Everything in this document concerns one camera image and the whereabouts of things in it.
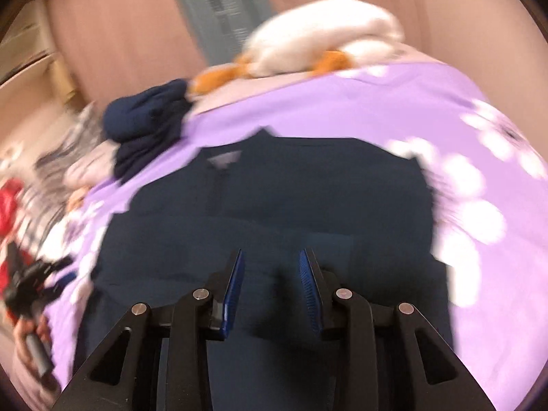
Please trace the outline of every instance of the stuffed animal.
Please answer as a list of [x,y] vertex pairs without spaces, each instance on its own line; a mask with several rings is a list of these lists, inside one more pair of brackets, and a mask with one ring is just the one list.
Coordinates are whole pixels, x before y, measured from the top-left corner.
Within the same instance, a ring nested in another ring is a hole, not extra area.
[[320,0],[267,20],[234,63],[208,68],[191,83],[196,98],[237,78],[308,71],[320,76],[390,58],[403,41],[397,18],[358,0]]

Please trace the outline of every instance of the triangular cutout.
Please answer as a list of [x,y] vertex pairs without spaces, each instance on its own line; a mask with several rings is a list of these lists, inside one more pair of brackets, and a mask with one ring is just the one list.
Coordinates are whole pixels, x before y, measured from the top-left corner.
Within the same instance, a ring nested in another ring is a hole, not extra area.
[[426,332],[419,329],[415,332],[419,345],[420,356],[423,359],[426,381],[429,385],[448,382],[457,377],[457,371],[443,355],[439,347],[428,337]]
[[125,353],[128,350],[131,332],[126,329],[109,348],[98,365],[91,371],[89,378],[94,382],[106,383],[116,386],[122,376],[122,368],[125,361]]

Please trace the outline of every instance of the mattress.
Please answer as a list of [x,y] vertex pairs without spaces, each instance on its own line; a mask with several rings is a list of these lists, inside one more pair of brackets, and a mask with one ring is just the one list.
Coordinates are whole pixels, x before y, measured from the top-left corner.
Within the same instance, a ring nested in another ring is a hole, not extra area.
[[78,278],[46,311],[62,387],[112,215],[201,147],[262,127],[284,137],[355,137],[418,156],[434,189],[432,252],[449,266],[456,353],[497,410],[514,410],[548,360],[546,164],[472,81],[439,63],[343,71],[217,108],[190,120],[177,144],[123,186],[95,187],[68,234],[75,263],[66,270]]

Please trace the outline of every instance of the gray handle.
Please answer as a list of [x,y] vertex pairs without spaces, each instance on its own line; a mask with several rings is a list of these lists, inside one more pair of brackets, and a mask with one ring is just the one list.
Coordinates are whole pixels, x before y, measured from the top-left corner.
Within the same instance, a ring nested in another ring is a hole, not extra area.
[[46,347],[40,340],[40,337],[36,333],[28,334],[26,337],[28,350],[30,351],[34,363],[38,368],[38,375],[40,379],[43,376],[50,374],[53,371],[53,363],[51,357],[46,351]]

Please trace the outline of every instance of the orange plush foot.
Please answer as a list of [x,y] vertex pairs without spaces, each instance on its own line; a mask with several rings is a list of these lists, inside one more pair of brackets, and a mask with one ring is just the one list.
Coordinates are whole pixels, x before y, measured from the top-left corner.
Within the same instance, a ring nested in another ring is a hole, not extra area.
[[349,70],[352,68],[352,60],[342,51],[326,51],[322,58],[311,69],[314,77],[328,74],[333,71]]
[[241,66],[235,63],[215,66],[194,78],[188,93],[190,96],[204,96],[220,88],[231,80],[237,79]]

